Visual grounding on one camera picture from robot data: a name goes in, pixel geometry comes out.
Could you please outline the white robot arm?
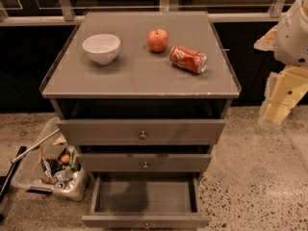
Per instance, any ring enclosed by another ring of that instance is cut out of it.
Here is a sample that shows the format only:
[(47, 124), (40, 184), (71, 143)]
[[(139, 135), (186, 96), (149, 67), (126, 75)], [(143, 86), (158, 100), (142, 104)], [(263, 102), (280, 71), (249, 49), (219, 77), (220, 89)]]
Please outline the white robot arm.
[(285, 65), (269, 75), (260, 110), (262, 123), (279, 125), (308, 92), (308, 0), (295, 0), (253, 47)]

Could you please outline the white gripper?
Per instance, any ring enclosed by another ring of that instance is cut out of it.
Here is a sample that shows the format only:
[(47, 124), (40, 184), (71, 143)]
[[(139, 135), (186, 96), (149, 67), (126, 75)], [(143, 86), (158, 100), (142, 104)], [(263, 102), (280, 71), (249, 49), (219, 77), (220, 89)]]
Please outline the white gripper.
[[(261, 51), (272, 51), (277, 26), (273, 26), (262, 37), (257, 39), (253, 47)], [(308, 68), (287, 65), (279, 73), (269, 75), (265, 97), (260, 116), (263, 120), (280, 124), (291, 112), (291, 109), (308, 92)]]

